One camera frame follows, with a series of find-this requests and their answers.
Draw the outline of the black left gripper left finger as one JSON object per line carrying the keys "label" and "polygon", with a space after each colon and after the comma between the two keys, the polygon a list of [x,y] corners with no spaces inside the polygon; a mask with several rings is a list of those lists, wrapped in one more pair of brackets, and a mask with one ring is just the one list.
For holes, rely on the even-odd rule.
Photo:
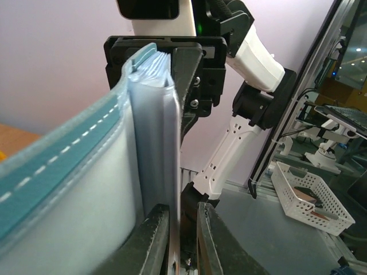
{"label": "black left gripper left finger", "polygon": [[169,206],[157,204],[128,240],[93,274],[167,274]]}

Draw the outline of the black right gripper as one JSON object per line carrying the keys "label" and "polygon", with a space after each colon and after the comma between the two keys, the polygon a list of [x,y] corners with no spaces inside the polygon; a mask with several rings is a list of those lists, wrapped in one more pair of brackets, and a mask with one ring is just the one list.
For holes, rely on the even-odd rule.
{"label": "black right gripper", "polygon": [[179,102],[181,140],[197,121],[219,105],[226,73],[227,43],[221,37],[110,36],[104,43],[110,88],[121,76],[123,64],[139,49],[154,43],[171,55],[171,75]]}

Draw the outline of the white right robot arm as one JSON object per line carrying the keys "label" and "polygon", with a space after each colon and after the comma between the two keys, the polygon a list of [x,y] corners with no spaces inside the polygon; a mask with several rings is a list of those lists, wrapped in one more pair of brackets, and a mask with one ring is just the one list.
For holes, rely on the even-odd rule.
{"label": "white right robot arm", "polygon": [[172,54],[183,135],[219,105],[226,65],[244,80],[224,137],[181,194],[181,209],[192,218],[201,202],[217,206],[224,182],[249,143],[281,118],[296,73],[274,60],[242,1],[118,1],[118,9],[132,22],[134,35],[110,36],[104,44],[109,86],[117,85],[124,63],[147,44]]}

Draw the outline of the teal card holder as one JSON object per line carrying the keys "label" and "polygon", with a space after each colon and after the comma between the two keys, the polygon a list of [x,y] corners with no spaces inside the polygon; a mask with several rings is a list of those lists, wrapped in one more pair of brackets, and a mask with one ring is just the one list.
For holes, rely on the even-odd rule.
{"label": "teal card holder", "polygon": [[1,273],[90,274],[157,203],[179,223],[180,111],[150,43],[102,99],[1,163]]}

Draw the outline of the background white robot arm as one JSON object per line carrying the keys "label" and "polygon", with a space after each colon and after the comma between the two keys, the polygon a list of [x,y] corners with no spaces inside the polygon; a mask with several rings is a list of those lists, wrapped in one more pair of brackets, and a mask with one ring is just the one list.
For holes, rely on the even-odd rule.
{"label": "background white robot arm", "polygon": [[356,108],[338,107],[333,105],[316,105],[316,113],[324,116],[326,121],[321,125],[295,120],[294,131],[284,134],[280,139],[283,146],[280,154],[290,153],[293,140],[300,136],[313,141],[325,139],[317,146],[315,153],[306,152],[304,156],[314,167],[332,172],[341,173],[337,167],[335,147],[337,144],[346,144],[351,139],[366,139],[366,112]]}

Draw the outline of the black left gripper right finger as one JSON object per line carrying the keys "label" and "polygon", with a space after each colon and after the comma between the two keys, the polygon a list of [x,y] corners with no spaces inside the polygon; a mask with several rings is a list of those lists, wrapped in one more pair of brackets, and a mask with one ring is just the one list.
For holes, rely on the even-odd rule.
{"label": "black left gripper right finger", "polygon": [[197,209],[199,274],[268,274],[232,235],[216,209],[200,202]]}

